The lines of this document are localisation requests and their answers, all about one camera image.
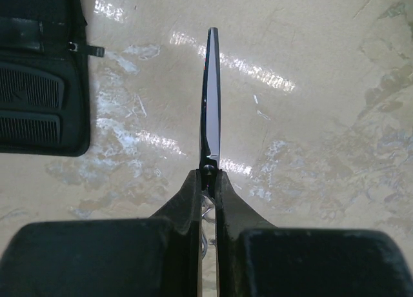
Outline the silver scissors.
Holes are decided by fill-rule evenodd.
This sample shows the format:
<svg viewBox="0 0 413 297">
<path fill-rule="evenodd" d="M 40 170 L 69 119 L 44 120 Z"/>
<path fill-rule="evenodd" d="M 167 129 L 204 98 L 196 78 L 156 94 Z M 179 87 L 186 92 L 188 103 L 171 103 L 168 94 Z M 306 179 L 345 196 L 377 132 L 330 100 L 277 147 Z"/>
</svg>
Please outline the silver scissors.
<svg viewBox="0 0 413 297">
<path fill-rule="evenodd" d="M 199 170 L 201 173 L 201 219 L 216 222 L 215 186 L 221 157 L 221 69 L 219 32 L 208 30 L 203 69 L 199 127 Z"/>
</svg>

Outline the black straight comb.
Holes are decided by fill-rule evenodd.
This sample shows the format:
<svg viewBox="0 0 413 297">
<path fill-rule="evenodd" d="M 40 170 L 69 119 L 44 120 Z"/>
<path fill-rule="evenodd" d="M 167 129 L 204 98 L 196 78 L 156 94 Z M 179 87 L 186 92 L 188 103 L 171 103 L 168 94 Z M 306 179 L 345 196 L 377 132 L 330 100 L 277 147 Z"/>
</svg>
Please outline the black straight comb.
<svg viewBox="0 0 413 297">
<path fill-rule="evenodd" d="M 60 146 L 60 117 L 55 114 L 2 111 L 1 144 Z"/>
</svg>

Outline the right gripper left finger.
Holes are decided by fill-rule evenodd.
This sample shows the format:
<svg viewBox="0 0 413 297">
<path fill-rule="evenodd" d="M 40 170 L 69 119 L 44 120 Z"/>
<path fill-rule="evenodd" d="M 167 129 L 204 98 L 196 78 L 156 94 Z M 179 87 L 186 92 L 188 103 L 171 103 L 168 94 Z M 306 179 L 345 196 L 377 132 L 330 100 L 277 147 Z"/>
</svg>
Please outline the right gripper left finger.
<svg viewBox="0 0 413 297">
<path fill-rule="evenodd" d="M 148 218 L 31 223 L 1 257 L 2 296 L 201 296 L 201 176 Z"/>
</svg>

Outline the black tool case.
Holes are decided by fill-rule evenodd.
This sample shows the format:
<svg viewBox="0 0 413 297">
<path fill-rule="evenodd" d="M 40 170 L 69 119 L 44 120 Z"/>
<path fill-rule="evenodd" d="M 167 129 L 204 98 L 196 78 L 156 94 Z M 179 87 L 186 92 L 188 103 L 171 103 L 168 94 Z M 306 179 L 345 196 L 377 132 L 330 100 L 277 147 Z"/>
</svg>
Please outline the black tool case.
<svg viewBox="0 0 413 297">
<path fill-rule="evenodd" d="M 90 146 L 81 0 L 1 0 L 1 151 L 72 156 Z"/>
</svg>

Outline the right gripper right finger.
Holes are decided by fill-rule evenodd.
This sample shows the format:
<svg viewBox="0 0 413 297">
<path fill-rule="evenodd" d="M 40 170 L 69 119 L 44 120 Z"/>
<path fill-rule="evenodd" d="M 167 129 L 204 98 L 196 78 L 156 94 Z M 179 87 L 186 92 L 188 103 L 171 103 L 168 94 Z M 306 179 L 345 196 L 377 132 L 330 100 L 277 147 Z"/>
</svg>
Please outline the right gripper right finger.
<svg viewBox="0 0 413 297">
<path fill-rule="evenodd" d="M 383 232 L 276 227 L 223 171 L 215 204 L 220 296 L 412 295 L 411 271 Z"/>
</svg>

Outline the black handled comb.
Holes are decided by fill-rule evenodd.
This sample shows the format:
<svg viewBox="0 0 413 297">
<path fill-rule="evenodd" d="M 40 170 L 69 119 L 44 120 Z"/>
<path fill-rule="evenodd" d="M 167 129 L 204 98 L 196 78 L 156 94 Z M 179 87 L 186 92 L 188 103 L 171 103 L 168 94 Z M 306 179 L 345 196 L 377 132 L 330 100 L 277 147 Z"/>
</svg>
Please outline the black handled comb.
<svg viewBox="0 0 413 297">
<path fill-rule="evenodd" d="M 48 72 L 1 62 L 1 102 L 60 109 L 65 82 Z"/>
</svg>

